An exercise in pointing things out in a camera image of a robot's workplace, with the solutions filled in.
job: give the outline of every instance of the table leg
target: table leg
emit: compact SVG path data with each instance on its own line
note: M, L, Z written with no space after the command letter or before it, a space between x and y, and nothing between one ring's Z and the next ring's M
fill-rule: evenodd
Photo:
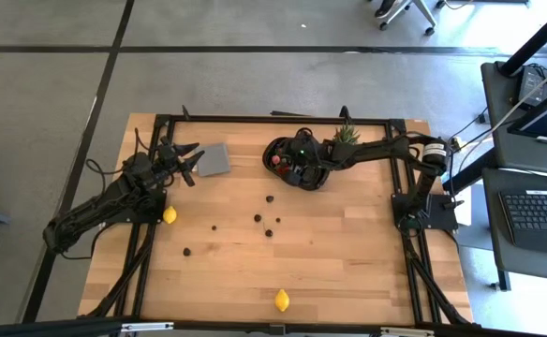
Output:
M457 173L452 177L454 193L459 194L459 192L463 191L464 189L475 183L477 180L479 180L481 178L481 171L486 168L498 168L498 164L496 163L495 148L492 148L488 150L485 154L482 154L480 158L476 159L476 161L469 164L461 172ZM445 191L451 191L451 180L447 180L446 182L444 182L442 184L442 187L444 187Z
M498 282L490 285L496 290L510 291L510 278L507 271L498 270Z

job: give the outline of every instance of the wooden table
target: wooden table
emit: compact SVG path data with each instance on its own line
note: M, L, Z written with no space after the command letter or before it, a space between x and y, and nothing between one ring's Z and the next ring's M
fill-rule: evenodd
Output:
M118 163L133 153L134 127L148 144L154 119L153 114L130 116ZM301 126L176 123L177 143L227 143L231 172L194 175L194 187L177 179L169 188L167 204L178 218L157 226L143 318L413 324L403 247L392 219L390 162L333 172L316 192L288 186L263 167L261 156L272 139L293 136ZM332 125L309 127L320 140L334 132ZM384 136L381 126L358 129L359 141ZM407 121L407 130L429 133L424 121ZM401 181L406 190L407 179ZM272 203L265 200L268 195L274 196ZM265 228L273 231L271 238ZM130 225L113 226L98 240L80 314L94 309L120 276L129 232ZM426 233L436 281L461 315L472 319L454 242L441 231ZM185 247L191 256L183 256ZM134 283L125 313L131 310ZM280 288L290 296L284 313L274 306ZM421 281L420 289L425 289ZM420 292L429 317L425 291Z

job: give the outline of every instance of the gray concrete floor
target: gray concrete floor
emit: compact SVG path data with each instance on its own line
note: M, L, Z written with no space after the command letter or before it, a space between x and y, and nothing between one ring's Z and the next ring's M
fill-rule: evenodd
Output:
M110 45L124 4L0 0L0 45ZM427 23L416 8L380 32L373 18L377 6L361 0L137 1L124 44L513 51L547 18L541 1L529 7L444 8L435 10L436 34L423 37ZM42 245L41 230L62 191L106 59L103 53L0 53L0 212L13 219L0 226L0 324L16 319ZM347 105L359 117L425 119L435 134L449 136L485 107L480 64L494 60L433 54L120 54L88 155L114 167L129 113L178 113L182 104L193 114L285 110L318 116L334 116ZM547 65L547 59L539 62ZM485 127L473 125L463 138ZM75 203L95 194L99 184L85 171ZM71 255L87 254L89 236ZM547 280L514 275L510 294L495 293L486 287L495 281L492 254L471 249L461 254L478 323L547 333ZM87 268L87 261L57 260L39 319L77 313Z

